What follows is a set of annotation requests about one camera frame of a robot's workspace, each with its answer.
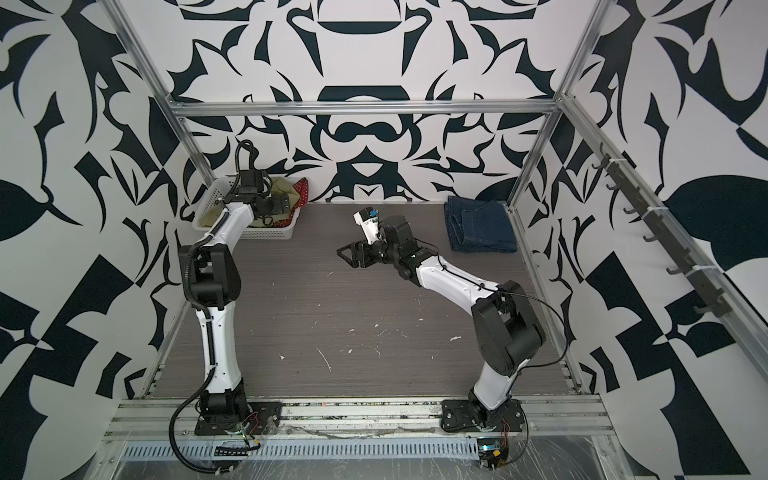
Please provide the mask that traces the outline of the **olive green skirt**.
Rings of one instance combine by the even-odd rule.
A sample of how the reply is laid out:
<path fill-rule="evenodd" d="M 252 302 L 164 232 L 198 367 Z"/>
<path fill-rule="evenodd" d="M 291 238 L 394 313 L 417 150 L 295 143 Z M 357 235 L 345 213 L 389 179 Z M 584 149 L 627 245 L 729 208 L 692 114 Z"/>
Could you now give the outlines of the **olive green skirt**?
<path fill-rule="evenodd" d="M 206 190 L 196 207 L 193 220 L 193 227 L 195 229 L 206 230 L 218 219 L 222 210 L 219 199 L 229 192 L 234 180 L 234 176 L 220 177 Z M 290 224 L 294 210 L 300 207 L 301 194 L 289 181 L 283 178 L 273 180 L 271 192 L 273 194 L 284 193 L 287 195 L 289 201 L 288 212 L 273 216 L 272 221 L 255 218 L 250 224 L 250 228 L 282 228 L 287 226 Z"/>

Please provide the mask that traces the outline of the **blue denim skirt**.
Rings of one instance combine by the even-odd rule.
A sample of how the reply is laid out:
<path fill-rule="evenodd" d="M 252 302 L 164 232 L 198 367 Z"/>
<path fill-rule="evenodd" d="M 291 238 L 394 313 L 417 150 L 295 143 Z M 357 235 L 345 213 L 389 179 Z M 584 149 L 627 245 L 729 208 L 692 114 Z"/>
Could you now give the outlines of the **blue denim skirt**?
<path fill-rule="evenodd" d="M 464 253 L 515 253 L 514 229 L 505 208 L 494 201 L 447 198 L 444 216 L 452 250 Z"/>

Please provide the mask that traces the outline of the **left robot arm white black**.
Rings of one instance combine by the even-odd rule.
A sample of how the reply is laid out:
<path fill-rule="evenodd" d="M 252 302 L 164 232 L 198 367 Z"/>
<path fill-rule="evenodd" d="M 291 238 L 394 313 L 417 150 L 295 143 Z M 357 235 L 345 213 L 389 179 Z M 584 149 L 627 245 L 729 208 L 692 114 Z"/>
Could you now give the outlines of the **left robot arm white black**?
<path fill-rule="evenodd" d="M 291 212 L 287 195 L 272 193 L 267 172 L 254 167 L 237 172 L 219 205 L 210 229 L 180 252 L 181 285 L 200 324 L 206 369 L 204 384 L 192 398 L 200 401 L 207 422 L 239 421 L 250 414 L 235 349 L 235 306 L 242 283 L 232 251 L 255 220 L 270 225 Z"/>

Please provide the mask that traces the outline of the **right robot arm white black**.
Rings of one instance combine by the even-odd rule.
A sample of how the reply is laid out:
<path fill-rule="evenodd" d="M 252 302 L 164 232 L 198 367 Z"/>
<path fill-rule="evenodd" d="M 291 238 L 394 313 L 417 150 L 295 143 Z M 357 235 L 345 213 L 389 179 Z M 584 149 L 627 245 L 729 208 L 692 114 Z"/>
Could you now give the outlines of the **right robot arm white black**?
<path fill-rule="evenodd" d="M 353 268 L 391 265 L 402 279 L 469 314 L 484 361 L 470 401 L 482 413 L 500 410 L 515 380 L 546 341 L 532 298 L 515 282 L 500 284 L 455 267 L 435 245 L 416 238 L 402 215 L 381 219 L 368 207 L 355 212 L 353 219 L 364 238 L 339 248 L 337 255 Z"/>

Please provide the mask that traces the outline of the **red polka dot skirt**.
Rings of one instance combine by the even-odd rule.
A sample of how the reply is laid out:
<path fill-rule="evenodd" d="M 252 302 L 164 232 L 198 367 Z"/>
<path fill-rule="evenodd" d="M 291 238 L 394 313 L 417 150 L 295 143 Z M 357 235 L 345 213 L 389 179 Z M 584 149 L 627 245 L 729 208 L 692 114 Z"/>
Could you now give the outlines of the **red polka dot skirt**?
<path fill-rule="evenodd" d="M 301 208 L 306 205 L 309 200 L 309 181 L 306 177 L 301 178 L 293 185 L 293 187 L 296 193 L 299 195 L 299 199 L 297 200 L 295 207 Z"/>

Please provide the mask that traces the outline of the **white plastic basket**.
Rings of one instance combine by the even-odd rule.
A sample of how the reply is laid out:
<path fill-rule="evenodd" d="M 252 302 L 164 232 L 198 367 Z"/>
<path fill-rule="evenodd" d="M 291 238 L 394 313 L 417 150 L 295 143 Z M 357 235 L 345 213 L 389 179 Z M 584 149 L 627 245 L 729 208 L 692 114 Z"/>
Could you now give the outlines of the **white plastic basket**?
<path fill-rule="evenodd" d="M 205 232 L 211 228 L 221 213 L 219 200 L 229 191 L 234 180 L 234 176 L 217 178 L 205 190 L 201 199 L 195 204 L 196 209 L 192 220 L 192 226 L 195 230 Z M 256 227 L 252 224 L 243 231 L 241 238 L 243 240 L 290 240 L 293 237 L 300 213 L 301 208 L 297 207 L 289 218 L 288 224 L 282 227 Z"/>

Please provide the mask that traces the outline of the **small circuit board right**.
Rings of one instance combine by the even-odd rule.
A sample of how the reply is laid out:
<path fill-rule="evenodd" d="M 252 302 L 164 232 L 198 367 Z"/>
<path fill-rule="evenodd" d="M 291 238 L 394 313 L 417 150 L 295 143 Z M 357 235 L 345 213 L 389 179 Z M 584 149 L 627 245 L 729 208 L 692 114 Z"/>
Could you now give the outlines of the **small circuit board right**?
<path fill-rule="evenodd" d="M 478 460 L 482 468 L 495 470 L 504 466 L 509 457 L 508 441 L 502 437 L 479 438 Z"/>

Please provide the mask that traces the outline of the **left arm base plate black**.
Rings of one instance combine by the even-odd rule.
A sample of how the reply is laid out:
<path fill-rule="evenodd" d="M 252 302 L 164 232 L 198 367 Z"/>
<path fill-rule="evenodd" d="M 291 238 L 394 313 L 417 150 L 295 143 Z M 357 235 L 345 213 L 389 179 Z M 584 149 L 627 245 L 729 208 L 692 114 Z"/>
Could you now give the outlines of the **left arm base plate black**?
<path fill-rule="evenodd" d="M 278 401 L 248 402 L 244 413 L 214 413 L 200 408 L 194 433 L 197 436 L 217 436 L 244 430 L 248 436 L 271 434 L 280 425 L 283 406 Z"/>

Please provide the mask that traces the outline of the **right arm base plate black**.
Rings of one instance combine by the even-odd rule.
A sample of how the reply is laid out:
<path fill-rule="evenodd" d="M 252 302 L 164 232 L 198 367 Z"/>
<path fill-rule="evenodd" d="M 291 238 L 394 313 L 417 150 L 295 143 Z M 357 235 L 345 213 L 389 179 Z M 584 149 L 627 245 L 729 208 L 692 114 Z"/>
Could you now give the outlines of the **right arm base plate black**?
<path fill-rule="evenodd" d="M 489 410 L 478 400 L 443 400 L 440 428 L 448 433 L 457 432 L 521 432 L 525 423 L 524 412 L 518 400 L 507 399 L 498 408 Z"/>

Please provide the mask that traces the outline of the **aluminium frame crossbar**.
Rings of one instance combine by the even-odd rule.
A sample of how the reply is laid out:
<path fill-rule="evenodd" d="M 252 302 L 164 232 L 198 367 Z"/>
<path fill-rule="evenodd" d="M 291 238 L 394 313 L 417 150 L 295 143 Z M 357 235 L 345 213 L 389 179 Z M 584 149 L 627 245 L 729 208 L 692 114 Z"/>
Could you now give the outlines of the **aluminium frame crossbar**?
<path fill-rule="evenodd" d="M 177 117 L 185 118 L 249 115 L 548 113 L 556 107 L 552 99 L 170 102 L 169 105 Z"/>

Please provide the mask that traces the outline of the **aluminium front rail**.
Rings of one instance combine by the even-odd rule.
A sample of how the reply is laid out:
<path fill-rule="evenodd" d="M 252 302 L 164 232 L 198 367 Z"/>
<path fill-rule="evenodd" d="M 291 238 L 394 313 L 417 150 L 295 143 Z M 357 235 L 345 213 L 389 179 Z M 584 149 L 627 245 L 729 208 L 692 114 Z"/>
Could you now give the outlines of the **aluminium front rail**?
<path fill-rule="evenodd" d="M 242 431 L 274 438 L 339 439 L 349 437 L 444 436 L 440 429 L 440 397 L 289 398 L 280 399 L 278 413 L 261 413 L 243 427 L 221 437 L 234 439 Z M 587 396 L 521 396 L 522 412 L 533 435 L 613 435 L 615 429 L 602 400 Z M 130 400 L 121 403 L 104 440 L 166 440 L 178 399 Z"/>

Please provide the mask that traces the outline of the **grey wall hook rail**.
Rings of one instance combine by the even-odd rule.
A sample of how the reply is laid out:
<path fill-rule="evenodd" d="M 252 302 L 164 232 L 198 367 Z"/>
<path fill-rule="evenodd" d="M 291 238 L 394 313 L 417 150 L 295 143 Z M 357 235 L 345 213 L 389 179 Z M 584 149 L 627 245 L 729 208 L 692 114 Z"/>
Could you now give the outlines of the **grey wall hook rail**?
<path fill-rule="evenodd" d="M 607 188 L 620 192 L 629 202 L 629 207 L 623 212 L 637 217 L 648 228 L 650 235 L 644 236 L 643 240 L 657 242 L 670 257 L 674 266 L 666 268 L 667 274 L 684 276 L 699 295 L 704 306 L 694 310 L 698 314 L 712 313 L 718 318 L 733 312 L 725 289 L 715 279 L 716 267 L 694 252 L 693 242 L 684 239 L 682 227 L 634 172 L 630 162 L 625 158 L 612 157 L 603 144 L 599 146 L 599 155 L 600 160 L 592 168 L 605 171 L 613 181 Z"/>

